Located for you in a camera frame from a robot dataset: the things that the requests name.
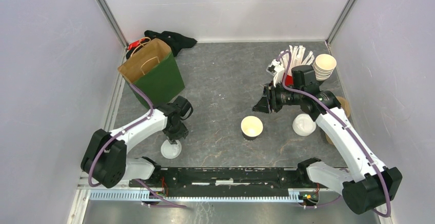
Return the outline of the stack of white lids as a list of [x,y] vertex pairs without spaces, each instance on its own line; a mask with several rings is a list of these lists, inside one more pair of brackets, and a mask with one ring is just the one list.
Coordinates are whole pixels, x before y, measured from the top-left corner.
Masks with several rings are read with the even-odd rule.
[[297,135],[308,136],[316,130],[317,125],[308,114],[299,114],[293,120],[292,128]]

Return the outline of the green paper bag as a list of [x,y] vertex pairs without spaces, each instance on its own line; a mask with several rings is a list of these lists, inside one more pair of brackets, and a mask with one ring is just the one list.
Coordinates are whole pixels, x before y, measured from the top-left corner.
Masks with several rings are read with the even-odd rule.
[[170,46],[158,38],[144,44],[117,70],[154,105],[170,102],[185,89]]

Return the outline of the stack of paper cups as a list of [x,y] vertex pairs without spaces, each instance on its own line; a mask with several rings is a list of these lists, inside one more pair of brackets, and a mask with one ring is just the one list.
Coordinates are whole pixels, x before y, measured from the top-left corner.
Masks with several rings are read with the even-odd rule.
[[337,66],[336,59],[329,54],[320,54],[316,57],[313,63],[316,79],[324,81],[328,79]]

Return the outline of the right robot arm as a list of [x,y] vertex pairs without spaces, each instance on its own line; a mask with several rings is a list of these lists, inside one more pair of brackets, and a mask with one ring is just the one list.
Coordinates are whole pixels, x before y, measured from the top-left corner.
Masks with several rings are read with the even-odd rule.
[[386,207],[382,217],[391,216],[394,199],[403,176],[398,168],[387,167],[364,143],[345,115],[340,102],[331,91],[320,90],[312,66],[292,70],[293,85],[267,84],[254,112],[270,114],[283,106],[300,106],[301,110],[329,136],[344,159],[348,172],[333,168],[318,158],[298,163],[296,180],[302,187],[319,183],[340,194],[356,213]]

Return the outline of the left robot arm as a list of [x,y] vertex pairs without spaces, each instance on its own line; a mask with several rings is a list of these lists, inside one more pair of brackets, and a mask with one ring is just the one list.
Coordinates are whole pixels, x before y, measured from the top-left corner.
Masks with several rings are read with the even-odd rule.
[[156,106],[123,127],[95,131],[80,165],[88,173],[88,184],[92,185],[95,179],[99,185],[110,189],[122,180],[141,179],[149,187],[157,186],[161,181],[157,164],[146,157],[132,159],[127,155],[149,136],[163,132],[166,140],[161,154],[166,159],[178,157],[182,151],[181,140],[189,133],[183,121],[192,112],[192,104],[178,96],[173,102]]

